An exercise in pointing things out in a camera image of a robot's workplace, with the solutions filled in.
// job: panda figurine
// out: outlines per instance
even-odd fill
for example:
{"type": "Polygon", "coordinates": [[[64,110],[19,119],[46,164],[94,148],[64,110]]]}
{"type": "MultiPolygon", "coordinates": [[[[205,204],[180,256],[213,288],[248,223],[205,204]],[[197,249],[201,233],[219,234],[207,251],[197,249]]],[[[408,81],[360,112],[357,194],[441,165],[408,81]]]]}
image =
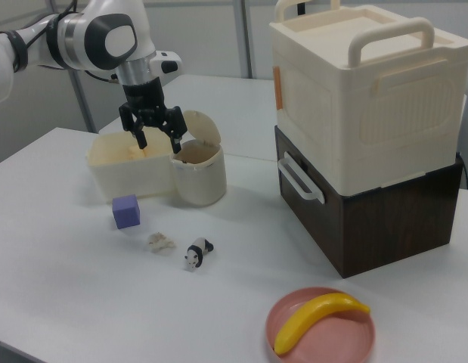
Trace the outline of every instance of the panda figurine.
{"type": "Polygon", "coordinates": [[[205,238],[197,238],[194,243],[188,247],[187,255],[185,256],[188,267],[192,270],[199,268],[202,265],[203,255],[211,251],[213,251],[213,244],[205,238]]]}

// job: purple cube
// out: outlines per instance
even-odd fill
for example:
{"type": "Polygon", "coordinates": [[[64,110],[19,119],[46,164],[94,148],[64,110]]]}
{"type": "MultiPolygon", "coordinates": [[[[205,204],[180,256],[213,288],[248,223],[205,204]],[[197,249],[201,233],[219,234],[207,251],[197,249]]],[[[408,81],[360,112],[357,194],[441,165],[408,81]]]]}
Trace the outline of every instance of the purple cube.
{"type": "Polygon", "coordinates": [[[113,215],[118,229],[140,224],[140,207],[136,196],[127,195],[113,199],[113,215]]]}

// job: cream plastic container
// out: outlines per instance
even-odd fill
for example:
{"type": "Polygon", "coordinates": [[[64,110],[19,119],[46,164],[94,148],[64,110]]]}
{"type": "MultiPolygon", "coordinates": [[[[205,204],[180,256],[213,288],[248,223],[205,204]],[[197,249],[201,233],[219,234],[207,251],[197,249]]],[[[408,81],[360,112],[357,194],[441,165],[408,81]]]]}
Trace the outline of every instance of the cream plastic container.
{"type": "Polygon", "coordinates": [[[277,125],[338,194],[452,165],[468,40],[375,6],[271,23],[277,125]]]}
{"type": "Polygon", "coordinates": [[[215,123],[199,111],[185,111],[185,123],[195,138],[170,156],[173,179],[180,197],[197,206],[219,200],[227,190],[224,152],[215,123]]]}
{"type": "Polygon", "coordinates": [[[106,202],[175,190],[169,156],[172,146],[159,129],[144,128],[148,146],[140,150],[130,132],[98,136],[88,152],[88,167],[106,202]]]}

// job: pink bowl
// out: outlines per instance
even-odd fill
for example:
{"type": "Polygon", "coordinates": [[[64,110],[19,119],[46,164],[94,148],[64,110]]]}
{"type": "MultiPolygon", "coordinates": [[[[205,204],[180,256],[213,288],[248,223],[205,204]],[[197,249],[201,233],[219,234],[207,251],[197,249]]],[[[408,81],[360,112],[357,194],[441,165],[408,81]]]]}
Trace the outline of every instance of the pink bowl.
{"type": "Polygon", "coordinates": [[[287,354],[277,356],[274,353],[277,332],[302,304],[325,293],[340,292],[327,287],[309,287],[276,302],[265,323],[274,360],[283,363],[362,363],[367,360],[375,343],[375,327],[370,315],[359,311],[328,315],[314,324],[287,354]]]}

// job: toy banana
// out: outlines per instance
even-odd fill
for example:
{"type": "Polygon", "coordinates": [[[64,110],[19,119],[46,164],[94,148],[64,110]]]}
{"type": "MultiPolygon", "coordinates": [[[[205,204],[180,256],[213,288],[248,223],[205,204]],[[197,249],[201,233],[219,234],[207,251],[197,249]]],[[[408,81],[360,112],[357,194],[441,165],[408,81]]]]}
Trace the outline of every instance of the toy banana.
{"type": "Polygon", "coordinates": [[[335,312],[361,310],[370,313],[370,307],[346,293],[327,293],[306,302],[294,312],[277,333],[274,351],[277,355],[289,352],[306,331],[317,321],[335,312]]]}

